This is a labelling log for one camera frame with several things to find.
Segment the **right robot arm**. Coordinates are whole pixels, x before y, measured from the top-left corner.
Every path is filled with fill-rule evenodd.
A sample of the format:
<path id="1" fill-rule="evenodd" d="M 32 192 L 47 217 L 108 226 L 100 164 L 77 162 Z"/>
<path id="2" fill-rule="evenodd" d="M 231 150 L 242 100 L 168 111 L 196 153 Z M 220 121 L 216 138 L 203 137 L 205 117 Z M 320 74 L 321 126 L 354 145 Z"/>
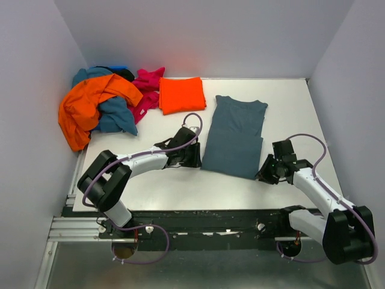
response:
<path id="1" fill-rule="evenodd" d="M 285 181 L 302 191 L 317 207 L 314 215 L 302 206 L 282 209 L 283 224 L 317 241 L 333 264 L 372 264 L 378 257 L 371 210 L 357 206 L 338 194 L 317 173 L 319 162 L 299 160 L 290 138 L 272 144 L 256 179 L 276 185 Z"/>

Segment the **grey-blue t-shirt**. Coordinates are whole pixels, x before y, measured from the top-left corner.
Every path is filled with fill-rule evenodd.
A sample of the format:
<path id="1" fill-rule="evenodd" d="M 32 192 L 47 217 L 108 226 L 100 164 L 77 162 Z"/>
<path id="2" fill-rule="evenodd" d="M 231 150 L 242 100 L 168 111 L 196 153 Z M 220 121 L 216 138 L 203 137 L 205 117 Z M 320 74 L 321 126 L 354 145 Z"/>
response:
<path id="1" fill-rule="evenodd" d="M 202 169 L 244 179 L 259 171 L 262 127 L 268 104 L 217 95 Z"/>

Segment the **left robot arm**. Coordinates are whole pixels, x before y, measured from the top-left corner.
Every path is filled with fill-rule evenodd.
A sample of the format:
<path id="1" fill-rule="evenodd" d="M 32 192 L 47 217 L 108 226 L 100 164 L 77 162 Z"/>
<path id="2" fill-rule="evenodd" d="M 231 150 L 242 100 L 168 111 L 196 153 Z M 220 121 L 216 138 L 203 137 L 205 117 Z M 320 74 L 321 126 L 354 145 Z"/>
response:
<path id="1" fill-rule="evenodd" d="M 80 177 L 77 188 L 90 206 L 123 228 L 132 220 L 132 213 L 121 201 L 128 181 L 176 165 L 201 167 L 200 131 L 198 127 L 182 126 L 174 137 L 133 155 L 119 157 L 109 150 L 102 151 Z"/>

